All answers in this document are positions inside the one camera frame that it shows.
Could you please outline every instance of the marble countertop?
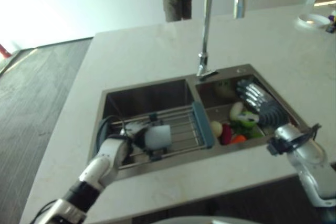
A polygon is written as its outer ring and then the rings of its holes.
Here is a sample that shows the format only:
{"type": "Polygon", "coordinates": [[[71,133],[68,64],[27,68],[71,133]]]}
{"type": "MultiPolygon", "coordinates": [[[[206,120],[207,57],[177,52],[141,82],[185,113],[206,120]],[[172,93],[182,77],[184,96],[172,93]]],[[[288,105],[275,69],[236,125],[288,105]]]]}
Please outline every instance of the marble countertop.
{"type": "MultiPolygon", "coordinates": [[[[299,14],[329,7],[287,6],[213,17],[210,69],[252,64],[307,122],[323,127],[317,141],[336,161],[336,35],[296,25],[299,14]]],[[[196,73],[202,20],[98,33],[77,74],[32,186],[21,223],[64,195],[86,166],[102,90],[196,73]]],[[[119,180],[86,223],[138,216],[191,200],[292,175],[286,157],[265,146],[119,180]]]]}

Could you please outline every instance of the wooden floor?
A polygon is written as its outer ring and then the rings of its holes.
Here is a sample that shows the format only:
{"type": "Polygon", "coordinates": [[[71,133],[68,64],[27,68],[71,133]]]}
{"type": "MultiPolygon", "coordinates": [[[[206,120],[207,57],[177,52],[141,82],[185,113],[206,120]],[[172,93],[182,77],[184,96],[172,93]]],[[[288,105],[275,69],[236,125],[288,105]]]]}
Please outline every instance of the wooden floor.
{"type": "Polygon", "coordinates": [[[0,77],[0,223],[19,222],[90,43],[85,39],[23,51],[0,77]]]}
{"type": "MultiPolygon", "coordinates": [[[[0,223],[20,220],[90,42],[86,39],[23,51],[16,65],[0,77],[0,223]]],[[[133,223],[211,214],[261,223],[320,223],[297,177],[137,217],[133,223]]]]}

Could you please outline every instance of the kitchen faucet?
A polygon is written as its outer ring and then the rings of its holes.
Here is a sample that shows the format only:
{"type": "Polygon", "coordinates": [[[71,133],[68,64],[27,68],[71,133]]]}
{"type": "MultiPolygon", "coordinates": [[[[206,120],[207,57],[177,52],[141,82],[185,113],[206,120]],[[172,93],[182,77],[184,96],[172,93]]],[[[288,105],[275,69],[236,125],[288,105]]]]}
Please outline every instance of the kitchen faucet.
{"type": "MultiPolygon", "coordinates": [[[[208,52],[207,52],[207,44],[209,37],[209,26],[211,19],[211,6],[212,0],[205,0],[204,3],[204,27],[203,27],[203,41],[202,41],[202,52],[198,54],[199,56],[199,67],[197,76],[200,80],[204,80],[209,76],[217,74],[216,70],[207,71],[207,62],[208,62],[208,52]]],[[[243,18],[245,13],[245,0],[234,0],[234,18],[243,18]]]]}

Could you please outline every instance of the person's legs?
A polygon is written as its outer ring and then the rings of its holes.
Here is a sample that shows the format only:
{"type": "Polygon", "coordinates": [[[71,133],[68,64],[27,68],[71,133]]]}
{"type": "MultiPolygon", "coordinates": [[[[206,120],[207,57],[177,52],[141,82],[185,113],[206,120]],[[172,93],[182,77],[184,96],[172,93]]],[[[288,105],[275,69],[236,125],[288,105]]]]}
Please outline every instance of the person's legs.
{"type": "Polygon", "coordinates": [[[191,19],[192,0],[182,0],[182,18],[191,19]]]}
{"type": "Polygon", "coordinates": [[[167,22],[179,21],[182,19],[181,0],[163,0],[163,9],[167,22]]]}

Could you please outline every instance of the orange object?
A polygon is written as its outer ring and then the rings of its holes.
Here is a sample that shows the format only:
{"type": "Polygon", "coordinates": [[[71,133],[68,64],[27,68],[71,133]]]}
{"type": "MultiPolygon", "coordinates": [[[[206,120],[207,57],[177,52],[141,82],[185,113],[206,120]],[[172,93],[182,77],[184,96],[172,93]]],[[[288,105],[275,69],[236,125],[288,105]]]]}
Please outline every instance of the orange object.
{"type": "Polygon", "coordinates": [[[247,139],[246,139],[246,137],[245,137],[244,135],[237,135],[237,136],[235,136],[235,137],[231,140],[230,144],[243,143],[243,142],[245,142],[246,140],[247,140],[247,139]]]}

